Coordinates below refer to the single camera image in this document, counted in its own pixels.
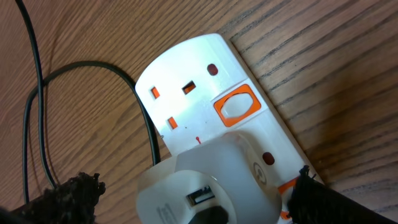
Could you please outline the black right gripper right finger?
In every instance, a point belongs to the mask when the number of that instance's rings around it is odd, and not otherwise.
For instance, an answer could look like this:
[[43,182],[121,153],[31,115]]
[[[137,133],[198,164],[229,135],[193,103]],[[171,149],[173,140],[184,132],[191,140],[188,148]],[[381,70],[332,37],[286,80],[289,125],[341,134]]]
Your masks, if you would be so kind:
[[314,224],[397,224],[359,203],[329,189],[309,175],[308,165],[300,169],[287,203],[294,223]]

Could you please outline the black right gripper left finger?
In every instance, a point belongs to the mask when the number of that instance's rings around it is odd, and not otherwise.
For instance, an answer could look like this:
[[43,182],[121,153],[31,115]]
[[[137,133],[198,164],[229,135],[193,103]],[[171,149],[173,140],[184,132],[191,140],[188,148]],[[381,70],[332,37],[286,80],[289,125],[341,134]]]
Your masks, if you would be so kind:
[[14,210],[1,209],[1,224],[94,224],[95,206],[106,191],[99,173],[80,172],[56,189]]

